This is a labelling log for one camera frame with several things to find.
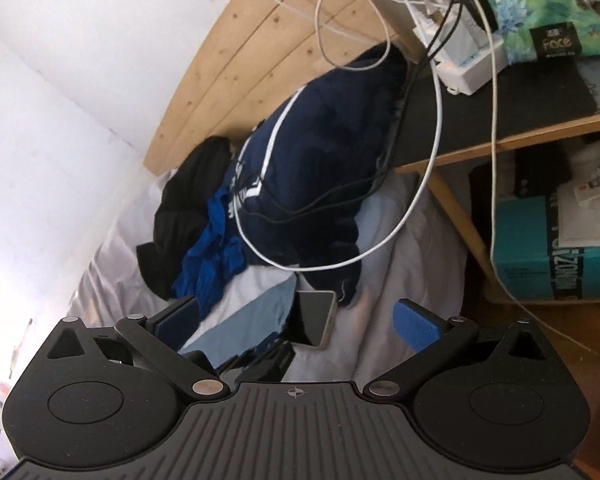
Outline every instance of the triangular cutout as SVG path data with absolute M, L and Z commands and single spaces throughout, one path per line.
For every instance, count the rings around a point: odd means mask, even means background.
M 509 355 L 513 357 L 522 357 L 525 359 L 535 359 L 537 361 L 543 361 L 544 355 L 536 343 L 536 340 L 528 332 L 521 332 L 518 336 L 513 348 L 510 350 Z
M 78 336 L 75 335 L 75 332 L 70 328 L 65 328 L 47 357 L 49 359 L 62 359 L 64 357 L 75 357 L 77 355 L 84 355 L 82 345 L 80 345 L 80 341 L 78 341 Z

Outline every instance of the ribbed black surface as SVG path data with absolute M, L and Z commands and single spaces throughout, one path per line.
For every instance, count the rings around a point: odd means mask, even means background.
M 350 384 L 244 384 L 228 400 L 192 406 L 156 449 L 107 470 L 50 471 L 24 462 L 9 480 L 483 480 L 426 446 L 396 406 Z M 579 479 L 567 466 L 515 475 Z

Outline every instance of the blue gripper pad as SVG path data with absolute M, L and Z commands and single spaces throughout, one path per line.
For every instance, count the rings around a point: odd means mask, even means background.
M 424 350 L 442 337 L 442 330 L 438 325 L 401 301 L 394 305 L 394 329 L 416 352 Z

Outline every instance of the wooden desk edge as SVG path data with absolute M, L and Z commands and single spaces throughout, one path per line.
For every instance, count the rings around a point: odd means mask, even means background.
M 552 140 L 567 139 L 568 137 L 577 137 L 584 134 L 592 134 L 600 132 L 600 114 L 568 121 L 566 123 L 552 124 L 537 130 L 531 130 L 523 134 L 517 134 L 499 140 L 496 148 L 499 152 L 508 152 L 533 144 L 543 144 Z M 443 153 L 436 157 L 436 166 L 444 166 L 453 162 L 461 162 L 462 160 L 470 160 L 479 156 L 489 155 L 491 153 L 491 143 L 477 144 L 469 148 L 463 148 L 455 152 Z M 419 171 L 427 167 L 428 160 L 419 160 L 411 164 L 405 164 L 395 168 L 398 173 L 409 173 L 411 171 Z

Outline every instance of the wooden headboard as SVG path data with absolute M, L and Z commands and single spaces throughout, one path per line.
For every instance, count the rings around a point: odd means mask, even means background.
M 281 1 L 313 16 L 317 0 Z M 323 28 L 325 50 L 339 64 L 384 39 L 367 0 L 324 0 L 322 20 L 370 40 Z M 211 134 L 244 139 L 298 87 L 331 68 L 312 21 L 272 0 L 231 0 L 173 95 L 145 166 L 155 174 L 170 170 Z

